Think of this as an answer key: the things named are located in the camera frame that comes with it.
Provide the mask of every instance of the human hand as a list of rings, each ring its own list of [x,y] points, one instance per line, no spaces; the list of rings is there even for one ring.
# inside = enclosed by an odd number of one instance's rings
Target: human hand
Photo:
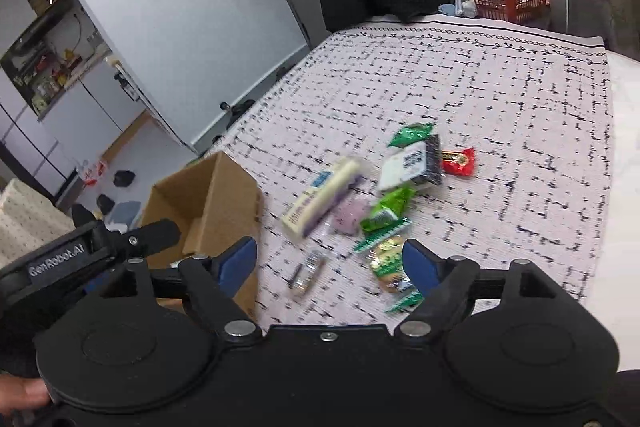
[[[0,375],[0,414],[14,410],[37,409],[49,403],[50,397],[40,378]]]

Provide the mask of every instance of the cabinet door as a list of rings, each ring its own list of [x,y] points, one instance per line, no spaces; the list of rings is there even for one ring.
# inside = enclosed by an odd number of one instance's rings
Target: cabinet door
[[[62,95],[43,123],[80,165],[97,160],[120,136],[119,127],[80,82]]]
[[[84,76],[82,83],[116,125],[124,131],[145,106],[129,98],[120,87],[120,83],[113,78],[116,73],[110,65],[100,62]]]

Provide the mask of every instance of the screw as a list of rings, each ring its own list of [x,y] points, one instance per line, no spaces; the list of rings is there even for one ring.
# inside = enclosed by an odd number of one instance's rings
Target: screw
[[[255,331],[255,324],[249,321],[231,321],[225,325],[226,334],[232,337],[247,337]]]
[[[320,340],[324,342],[333,342],[338,340],[338,333],[333,331],[323,331],[320,333]]]
[[[407,321],[400,324],[400,331],[408,337],[423,337],[431,332],[431,326],[422,321]]]

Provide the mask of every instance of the red candy wrapper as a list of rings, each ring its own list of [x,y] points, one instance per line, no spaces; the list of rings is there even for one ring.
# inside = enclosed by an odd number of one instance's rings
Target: red candy wrapper
[[[463,152],[442,151],[442,168],[454,176],[472,176],[476,167],[476,151],[465,149]]]

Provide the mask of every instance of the speckled beige fabric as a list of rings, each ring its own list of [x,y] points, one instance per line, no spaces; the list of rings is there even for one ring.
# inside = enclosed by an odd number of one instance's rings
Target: speckled beige fabric
[[[73,229],[70,217],[14,178],[0,196],[0,268]]]

